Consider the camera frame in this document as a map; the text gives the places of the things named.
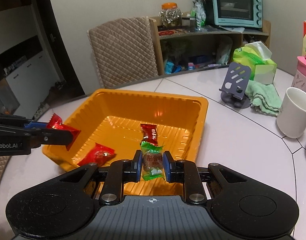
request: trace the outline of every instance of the tissue pack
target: tissue pack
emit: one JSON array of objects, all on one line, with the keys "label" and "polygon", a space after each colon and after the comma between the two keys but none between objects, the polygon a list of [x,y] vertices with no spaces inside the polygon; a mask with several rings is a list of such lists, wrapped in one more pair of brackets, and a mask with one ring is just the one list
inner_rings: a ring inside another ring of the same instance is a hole
[{"label": "tissue pack", "polygon": [[263,54],[263,51],[259,51],[258,49],[256,51],[251,46],[238,48],[233,54],[233,62],[251,68],[252,73],[249,78],[250,80],[269,85],[273,83],[277,64],[270,58],[266,60],[263,58],[267,58],[267,54]]}]

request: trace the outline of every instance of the oven door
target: oven door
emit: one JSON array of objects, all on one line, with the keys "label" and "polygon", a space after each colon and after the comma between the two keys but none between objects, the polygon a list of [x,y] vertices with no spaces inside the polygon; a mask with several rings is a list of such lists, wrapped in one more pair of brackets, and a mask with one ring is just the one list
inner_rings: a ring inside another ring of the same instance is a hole
[{"label": "oven door", "polygon": [[216,25],[254,26],[254,0],[213,0]]}]

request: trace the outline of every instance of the orange plastic tray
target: orange plastic tray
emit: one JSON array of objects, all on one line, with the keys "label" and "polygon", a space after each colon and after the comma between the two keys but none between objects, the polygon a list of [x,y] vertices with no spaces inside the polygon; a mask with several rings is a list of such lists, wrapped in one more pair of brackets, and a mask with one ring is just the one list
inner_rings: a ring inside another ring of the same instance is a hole
[{"label": "orange plastic tray", "polygon": [[[43,153],[64,170],[78,167],[86,154],[99,143],[115,150],[114,159],[132,159],[140,149],[141,123],[157,124],[157,141],[175,160],[195,161],[203,132],[208,101],[202,97],[99,89],[65,121],[81,130],[69,151],[65,146],[47,145]],[[181,186],[162,178],[127,183],[125,194],[173,195]]]}]

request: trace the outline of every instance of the oven glass window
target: oven glass window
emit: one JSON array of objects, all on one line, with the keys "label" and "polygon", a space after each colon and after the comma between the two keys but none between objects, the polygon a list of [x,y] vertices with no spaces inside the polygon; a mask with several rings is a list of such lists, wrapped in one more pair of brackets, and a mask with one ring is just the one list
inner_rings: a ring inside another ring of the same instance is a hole
[{"label": "oven glass window", "polygon": [[217,0],[219,18],[253,21],[253,0]]}]

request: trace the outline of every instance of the round table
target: round table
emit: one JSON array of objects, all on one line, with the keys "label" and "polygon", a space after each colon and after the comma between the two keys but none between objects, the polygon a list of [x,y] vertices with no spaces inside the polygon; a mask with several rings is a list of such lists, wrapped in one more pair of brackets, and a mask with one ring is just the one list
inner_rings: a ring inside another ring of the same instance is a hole
[{"label": "round table", "polygon": [[[252,108],[232,109],[221,101],[221,88],[227,69],[186,73],[123,87],[207,98],[204,132],[196,164],[207,167],[221,163],[239,173],[275,187],[294,198],[300,209],[293,232],[295,239],[306,240],[306,130],[299,139],[285,137],[276,118]],[[281,99],[293,76],[277,70],[274,85]],[[79,99],[48,110],[39,121],[48,122],[53,113],[64,120],[82,104]],[[0,184],[0,240],[14,234],[6,220],[5,207],[16,193],[62,174],[63,171],[42,153],[10,159]]]}]

